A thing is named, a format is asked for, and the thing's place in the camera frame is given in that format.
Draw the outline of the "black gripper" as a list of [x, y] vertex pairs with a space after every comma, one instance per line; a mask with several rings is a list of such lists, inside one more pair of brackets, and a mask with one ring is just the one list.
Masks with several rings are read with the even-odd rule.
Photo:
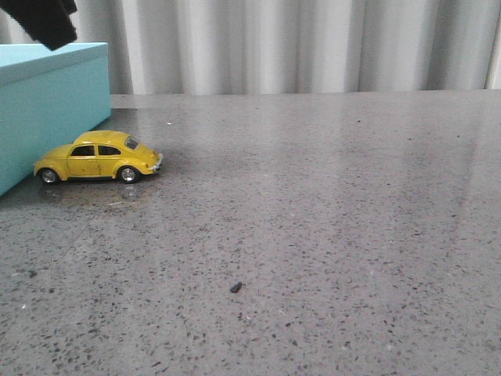
[[77, 40], [70, 19], [77, 12], [74, 0], [1, 0], [1, 9], [51, 51]]

